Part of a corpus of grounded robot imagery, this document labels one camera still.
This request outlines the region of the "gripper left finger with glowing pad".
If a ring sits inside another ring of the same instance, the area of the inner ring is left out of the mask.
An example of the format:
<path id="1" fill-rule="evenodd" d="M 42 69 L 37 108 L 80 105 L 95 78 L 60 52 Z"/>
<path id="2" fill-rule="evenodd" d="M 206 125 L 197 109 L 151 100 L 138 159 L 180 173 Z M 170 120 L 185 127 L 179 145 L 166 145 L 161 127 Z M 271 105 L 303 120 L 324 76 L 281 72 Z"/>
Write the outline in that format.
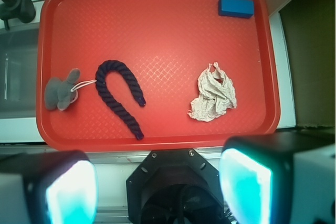
<path id="1" fill-rule="evenodd" d="M 97 207 L 85 153 L 1 154 L 1 223 L 94 223 Z"/>

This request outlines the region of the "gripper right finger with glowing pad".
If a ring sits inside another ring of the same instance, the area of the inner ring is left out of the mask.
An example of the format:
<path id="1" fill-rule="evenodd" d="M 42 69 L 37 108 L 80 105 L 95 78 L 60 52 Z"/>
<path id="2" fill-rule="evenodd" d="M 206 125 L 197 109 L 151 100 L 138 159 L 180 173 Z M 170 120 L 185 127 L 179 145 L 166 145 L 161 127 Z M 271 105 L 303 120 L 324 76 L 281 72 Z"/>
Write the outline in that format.
<path id="1" fill-rule="evenodd" d="M 238 223 L 335 223 L 335 136 L 233 136 L 219 159 L 219 183 Z"/>

